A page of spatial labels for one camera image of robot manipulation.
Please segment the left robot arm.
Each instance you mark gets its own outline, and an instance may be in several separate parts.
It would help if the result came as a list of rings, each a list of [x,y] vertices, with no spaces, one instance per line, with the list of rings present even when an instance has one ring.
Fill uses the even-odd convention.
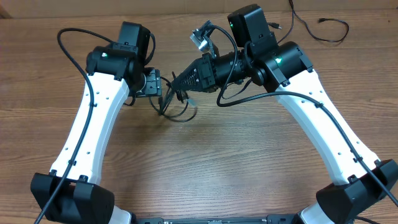
[[[48,174],[36,173],[31,192],[39,218],[59,223],[135,223],[100,185],[103,159],[123,105],[160,96],[160,72],[149,66],[155,37],[149,29],[123,22],[117,41],[95,47],[79,71],[85,89],[72,128]]]

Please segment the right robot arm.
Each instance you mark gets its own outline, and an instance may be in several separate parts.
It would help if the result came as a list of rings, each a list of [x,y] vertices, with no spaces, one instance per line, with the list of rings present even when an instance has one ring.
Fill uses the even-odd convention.
[[[295,42],[279,44],[261,7],[251,4],[228,16],[233,51],[220,55],[211,41],[216,26],[204,23],[191,39],[202,56],[172,81],[175,91],[217,91],[229,107],[227,86],[249,78],[264,87],[302,127],[321,156],[331,184],[316,202],[289,217],[290,223],[353,223],[367,208],[391,196],[397,163],[381,160],[352,131],[326,94],[312,62]]]

